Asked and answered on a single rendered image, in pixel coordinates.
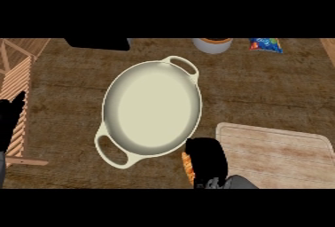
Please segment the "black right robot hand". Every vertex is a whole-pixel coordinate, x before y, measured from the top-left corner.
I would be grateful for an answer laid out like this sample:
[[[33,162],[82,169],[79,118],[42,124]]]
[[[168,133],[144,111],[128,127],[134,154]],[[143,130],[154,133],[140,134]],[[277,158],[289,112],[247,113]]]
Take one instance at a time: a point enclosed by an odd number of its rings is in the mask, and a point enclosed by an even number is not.
[[[194,189],[221,189],[227,176],[227,161],[222,147],[213,138],[188,138],[185,154],[194,173]]]

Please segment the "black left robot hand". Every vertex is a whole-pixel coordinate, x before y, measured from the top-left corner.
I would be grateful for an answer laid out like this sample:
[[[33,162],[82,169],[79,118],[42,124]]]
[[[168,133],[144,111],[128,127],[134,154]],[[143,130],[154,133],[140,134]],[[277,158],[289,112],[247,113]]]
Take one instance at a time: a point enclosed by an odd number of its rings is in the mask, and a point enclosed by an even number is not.
[[[13,101],[0,99],[0,152],[5,152],[25,105],[25,92],[20,91]]]

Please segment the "orange croissant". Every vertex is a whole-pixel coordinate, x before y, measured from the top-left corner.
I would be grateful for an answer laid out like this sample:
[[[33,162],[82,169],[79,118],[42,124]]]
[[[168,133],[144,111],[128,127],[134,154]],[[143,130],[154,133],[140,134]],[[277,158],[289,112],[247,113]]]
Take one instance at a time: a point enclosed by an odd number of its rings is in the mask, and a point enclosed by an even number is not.
[[[190,156],[185,154],[185,152],[181,152],[181,162],[182,162],[182,168],[188,178],[188,182],[193,185],[194,172],[193,172],[191,163],[190,163]]]

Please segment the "pale wooden cutting board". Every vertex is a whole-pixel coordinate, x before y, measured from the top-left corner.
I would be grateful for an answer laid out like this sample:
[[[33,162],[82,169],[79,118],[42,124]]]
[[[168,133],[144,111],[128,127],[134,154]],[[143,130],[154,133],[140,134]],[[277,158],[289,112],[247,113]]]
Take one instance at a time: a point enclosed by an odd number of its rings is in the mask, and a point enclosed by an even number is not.
[[[335,151],[326,137],[221,122],[215,127],[228,175],[265,189],[335,189]]]

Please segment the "brown wooden board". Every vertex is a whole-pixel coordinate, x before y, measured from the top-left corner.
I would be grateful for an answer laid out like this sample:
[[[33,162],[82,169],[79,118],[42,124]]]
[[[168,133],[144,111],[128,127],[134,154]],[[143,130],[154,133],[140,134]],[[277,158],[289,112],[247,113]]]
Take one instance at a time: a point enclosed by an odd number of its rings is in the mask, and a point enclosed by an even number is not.
[[[329,60],[335,66],[335,38],[321,38],[320,39],[324,51],[329,55]]]

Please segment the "wooden dish rack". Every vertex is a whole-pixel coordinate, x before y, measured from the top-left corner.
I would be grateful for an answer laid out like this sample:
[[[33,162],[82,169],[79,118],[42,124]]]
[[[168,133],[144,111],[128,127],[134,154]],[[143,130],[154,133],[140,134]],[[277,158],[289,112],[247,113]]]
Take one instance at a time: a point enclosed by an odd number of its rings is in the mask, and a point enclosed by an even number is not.
[[[16,51],[26,55],[26,57],[13,67],[8,65],[5,47],[13,48]],[[13,128],[13,136],[10,138],[10,143],[5,149],[5,166],[8,167],[13,164],[45,166],[48,164],[45,160],[30,159],[25,156],[25,151],[28,149],[29,132],[29,71],[32,63],[39,56],[39,52],[38,54],[32,54],[7,39],[2,39],[2,41],[0,42],[0,55],[4,65],[4,68],[0,69],[0,74],[4,75],[0,88],[0,98],[7,99],[13,102],[23,103],[22,111],[17,116],[16,127]]]

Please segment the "black appliance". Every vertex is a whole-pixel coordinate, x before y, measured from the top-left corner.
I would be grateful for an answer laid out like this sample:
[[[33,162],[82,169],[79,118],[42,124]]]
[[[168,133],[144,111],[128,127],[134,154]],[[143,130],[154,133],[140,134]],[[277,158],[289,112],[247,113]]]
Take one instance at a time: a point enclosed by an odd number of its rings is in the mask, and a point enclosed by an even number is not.
[[[125,38],[66,38],[64,41],[75,48],[112,51],[129,50],[129,44]]]

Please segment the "white cylindrical container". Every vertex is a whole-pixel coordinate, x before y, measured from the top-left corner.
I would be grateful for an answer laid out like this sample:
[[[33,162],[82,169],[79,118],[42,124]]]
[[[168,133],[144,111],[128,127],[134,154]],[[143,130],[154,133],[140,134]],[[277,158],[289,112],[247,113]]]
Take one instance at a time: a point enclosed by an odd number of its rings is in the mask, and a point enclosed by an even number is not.
[[[191,42],[199,51],[208,54],[219,54],[230,48],[233,39],[219,38],[218,40],[213,40],[208,38],[193,38]]]

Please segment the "blue snack bag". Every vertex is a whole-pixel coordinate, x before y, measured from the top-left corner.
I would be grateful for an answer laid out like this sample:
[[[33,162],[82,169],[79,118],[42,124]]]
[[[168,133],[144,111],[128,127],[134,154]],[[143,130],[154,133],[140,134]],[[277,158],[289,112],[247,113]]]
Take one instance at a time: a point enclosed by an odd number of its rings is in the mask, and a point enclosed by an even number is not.
[[[277,38],[249,38],[250,51],[268,51],[281,53],[283,48]]]

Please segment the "cream two-handled pot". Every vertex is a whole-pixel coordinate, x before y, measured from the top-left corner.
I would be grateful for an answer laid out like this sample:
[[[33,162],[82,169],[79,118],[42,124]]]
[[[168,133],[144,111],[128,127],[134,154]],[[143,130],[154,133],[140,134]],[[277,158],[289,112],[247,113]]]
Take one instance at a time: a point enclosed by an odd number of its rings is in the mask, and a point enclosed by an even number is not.
[[[101,160],[126,169],[143,159],[172,153],[191,136],[202,118],[199,74],[175,61],[180,56],[128,67],[113,79],[101,101],[101,122],[95,137],[106,137],[126,156],[126,162]]]

